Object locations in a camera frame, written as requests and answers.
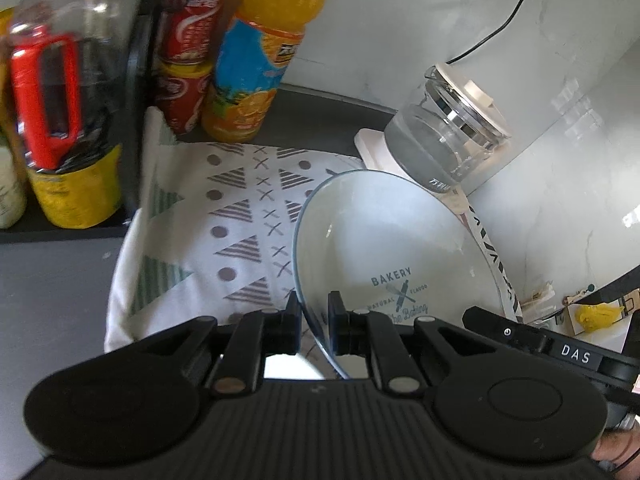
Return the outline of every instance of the white plate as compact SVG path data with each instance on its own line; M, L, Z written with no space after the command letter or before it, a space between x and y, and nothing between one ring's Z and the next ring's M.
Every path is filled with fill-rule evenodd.
M330 354L327 295L412 324L430 314L462 326L481 306L504 315L476 240L437 198L381 171L341 173L306 201L293 240L296 291L314 335Z

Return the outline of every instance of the white marble wall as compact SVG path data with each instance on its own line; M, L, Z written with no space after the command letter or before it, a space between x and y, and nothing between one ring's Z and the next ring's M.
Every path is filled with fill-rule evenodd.
M521 299L640 264L640 41L470 201Z
M516 2L327 0L285 81L398 108L427 67L497 28ZM501 35L459 63L514 131L465 191L526 149L639 36L640 0L526 0Z

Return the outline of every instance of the plastic bottle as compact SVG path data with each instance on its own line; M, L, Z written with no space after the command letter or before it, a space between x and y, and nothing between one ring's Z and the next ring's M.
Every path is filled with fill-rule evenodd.
M117 0L22 0L14 10L9 41L14 48L18 122L24 125L30 162L38 168L58 169L36 160L36 138L56 144L60 152L67 148L77 160L82 158L80 152L90 152L101 143L111 116L122 104L123 45L117 22ZM32 70L26 60L34 58L37 67ZM69 88L74 79L78 79L77 91ZM44 108L43 121L39 115L33 119L35 94ZM80 115L79 125L76 115ZM61 159L59 166L66 160L56 158Z
M15 224L26 207L24 189L15 174L14 157L0 134L0 229Z
M260 128L305 25L324 0L242 0L220 47L202 126L217 140L245 142Z

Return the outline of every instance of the gray countertop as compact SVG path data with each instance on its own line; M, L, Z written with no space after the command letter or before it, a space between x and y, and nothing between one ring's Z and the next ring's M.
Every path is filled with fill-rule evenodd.
M254 144L357 155L361 128L390 115L351 102L281 90ZM204 140L201 132L188 140ZM50 373L102 352L111 275L122 240L0 245L0 479L40 458L22 403Z

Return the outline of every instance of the red soda can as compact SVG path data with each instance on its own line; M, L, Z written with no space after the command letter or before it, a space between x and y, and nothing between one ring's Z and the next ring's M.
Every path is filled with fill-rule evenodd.
M160 57L172 64L207 59L213 28L224 0L165 0L166 23Z
M171 65L160 63L156 106L176 135L193 130L200 119L213 64Z

